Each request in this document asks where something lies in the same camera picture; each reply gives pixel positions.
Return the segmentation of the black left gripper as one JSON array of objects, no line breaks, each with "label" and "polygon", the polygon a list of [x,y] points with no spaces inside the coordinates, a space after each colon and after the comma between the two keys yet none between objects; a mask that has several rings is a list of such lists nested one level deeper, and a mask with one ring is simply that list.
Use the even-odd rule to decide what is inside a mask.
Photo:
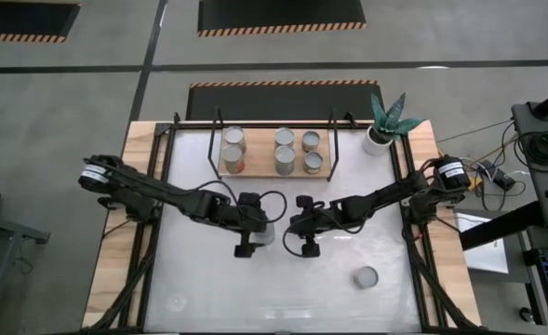
[{"label": "black left gripper", "polygon": [[234,247],[236,258],[250,258],[257,248],[274,242],[274,224],[261,208],[261,196],[256,193],[240,194],[229,228],[241,235],[240,244]]}]

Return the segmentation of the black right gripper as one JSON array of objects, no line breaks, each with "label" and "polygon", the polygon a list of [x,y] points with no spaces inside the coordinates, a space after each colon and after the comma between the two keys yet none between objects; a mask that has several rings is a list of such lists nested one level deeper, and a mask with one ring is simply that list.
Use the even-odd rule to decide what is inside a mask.
[{"label": "black right gripper", "polygon": [[309,195],[298,195],[296,206],[301,208],[302,212],[290,218],[287,231],[304,241],[301,246],[303,258],[319,257],[320,247],[315,242],[315,237],[332,228],[332,221],[327,214],[332,214],[333,211],[329,208],[324,209],[323,201],[315,202]]}]

